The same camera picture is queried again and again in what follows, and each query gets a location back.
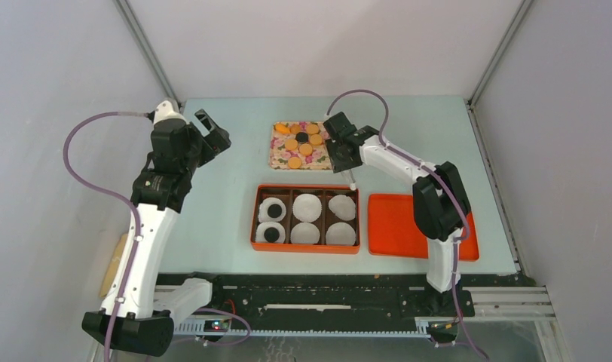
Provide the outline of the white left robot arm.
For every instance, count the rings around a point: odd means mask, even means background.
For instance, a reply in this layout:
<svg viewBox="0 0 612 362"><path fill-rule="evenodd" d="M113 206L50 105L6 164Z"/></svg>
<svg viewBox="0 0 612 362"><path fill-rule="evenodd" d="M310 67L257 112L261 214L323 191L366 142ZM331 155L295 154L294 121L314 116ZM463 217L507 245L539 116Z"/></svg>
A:
<svg viewBox="0 0 612 362"><path fill-rule="evenodd" d="M105 361L111 361L115 351L160 357L180 323L200 308L215 314L225 304L225 294L201 278L185 281L163 299L155 299L164 249L191 191L192 177L196 169L231 146L229 133L205 110L194 116L207 135L163 105L145 114L153 124L152 150L133 182L130 198L76 178L95 191L118 198L131 213L112 285L100 310L86 313L82 321L83 330L104 347Z"/></svg>

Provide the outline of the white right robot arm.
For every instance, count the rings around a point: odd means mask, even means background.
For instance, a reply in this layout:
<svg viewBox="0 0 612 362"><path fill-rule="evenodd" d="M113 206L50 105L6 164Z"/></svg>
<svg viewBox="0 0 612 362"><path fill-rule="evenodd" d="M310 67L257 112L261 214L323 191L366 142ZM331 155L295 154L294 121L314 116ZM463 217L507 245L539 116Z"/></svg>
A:
<svg viewBox="0 0 612 362"><path fill-rule="evenodd" d="M412 191L415 225L427 238L427 283L433 288L424 296L429 312L444 315L454 307L451 289L457 286L458 247L471 233L471 211L461 175L454 164L433 164L395 146L378 130L351 124L343 112L327 115L323 122L332 170L356 189L353 169L367 165L398 179Z"/></svg>

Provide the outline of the metal tongs white handle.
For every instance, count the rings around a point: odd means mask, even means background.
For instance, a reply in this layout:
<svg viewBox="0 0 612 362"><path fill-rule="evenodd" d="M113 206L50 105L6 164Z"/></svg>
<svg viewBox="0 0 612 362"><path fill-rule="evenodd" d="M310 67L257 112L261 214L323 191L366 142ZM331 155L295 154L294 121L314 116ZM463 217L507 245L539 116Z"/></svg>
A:
<svg viewBox="0 0 612 362"><path fill-rule="evenodd" d="M352 191L355 191L357 189L356 187L356 180L355 177L353 175L353 171L352 170L344 170L341 172L341 175L343 176L345 182L348 184L349 189Z"/></svg>

